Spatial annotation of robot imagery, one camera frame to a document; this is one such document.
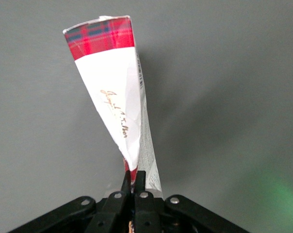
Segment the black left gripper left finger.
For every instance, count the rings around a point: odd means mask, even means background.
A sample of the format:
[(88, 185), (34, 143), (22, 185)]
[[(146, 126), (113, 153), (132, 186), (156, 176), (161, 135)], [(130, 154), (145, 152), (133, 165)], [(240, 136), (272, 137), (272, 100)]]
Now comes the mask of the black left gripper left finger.
[(113, 192), (104, 200), (86, 228), (87, 233), (127, 233), (130, 215), (130, 172), (127, 171), (121, 190)]

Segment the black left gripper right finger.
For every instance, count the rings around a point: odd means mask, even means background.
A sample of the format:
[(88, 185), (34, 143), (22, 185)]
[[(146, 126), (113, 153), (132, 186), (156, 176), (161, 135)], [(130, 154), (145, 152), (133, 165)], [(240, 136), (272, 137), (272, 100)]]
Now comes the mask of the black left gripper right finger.
[(160, 216), (152, 191), (146, 188), (146, 172), (138, 171), (134, 188), (134, 232), (161, 233)]

